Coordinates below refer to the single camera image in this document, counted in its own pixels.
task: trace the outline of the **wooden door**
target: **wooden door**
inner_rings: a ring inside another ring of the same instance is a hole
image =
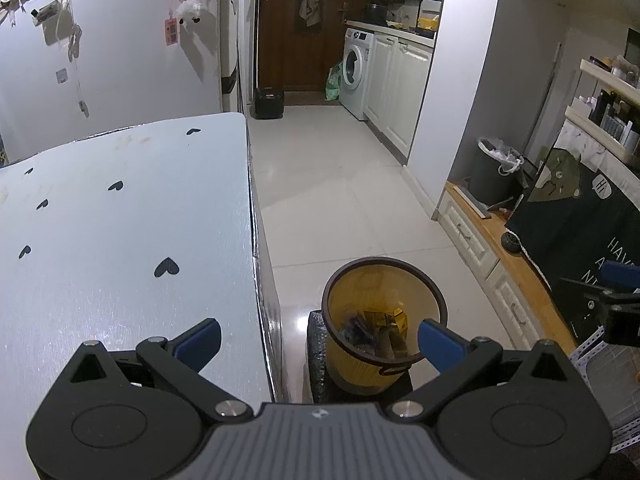
[[[395,80],[390,92],[392,103],[385,133],[404,155],[409,154],[414,138],[430,64],[431,53],[426,48],[402,41],[398,43],[393,63]]]
[[[345,17],[354,20],[370,0],[321,0],[321,23],[306,27],[300,0],[260,0],[258,86],[324,91],[329,69],[342,60]]]
[[[388,73],[396,41],[397,39],[393,36],[376,35],[372,55],[369,56],[369,83],[365,114],[379,130],[384,130],[386,127],[385,109],[389,99]]]

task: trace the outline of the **brown door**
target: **brown door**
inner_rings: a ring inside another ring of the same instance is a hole
[[[329,69],[342,60],[343,14],[357,19],[369,1],[320,0],[320,20],[313,24],[313,16],[300,16],[302,0],[260,0],[258,86],[323,91]]]

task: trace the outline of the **heart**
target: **heart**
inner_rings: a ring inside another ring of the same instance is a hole
[[[180,272],[180,267],[178,267],[178,265],[171,258],[165,258],[156,267],[156,272],[154,272],[154,276],[156,278],[159,278],[165,272],[168,272],[169,274],[178,274],[178,272]]]

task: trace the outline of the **black wheel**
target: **black wheel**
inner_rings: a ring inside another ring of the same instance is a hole
[[[520,254],[522,252],[522,246],[520,241],[516,238],[516,235],[510,232],[504,233],[500,237],[500,243],[502,248],[511,254]]]

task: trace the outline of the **translucent yellow trash can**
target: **translucent yellow trash can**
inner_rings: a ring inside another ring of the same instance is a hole
[[[389,312],[402,308],[407,316],[408,356],[386,359],[350,344],[340,332],[354,312]],[[361,258],[338,269],[322,295],[326,369],[346,392],[369,396],[386,390],[411,365],[423,359],[418,326],[432,318],[446,326],[447,306],[438,287],[424,272],[393,258]]]

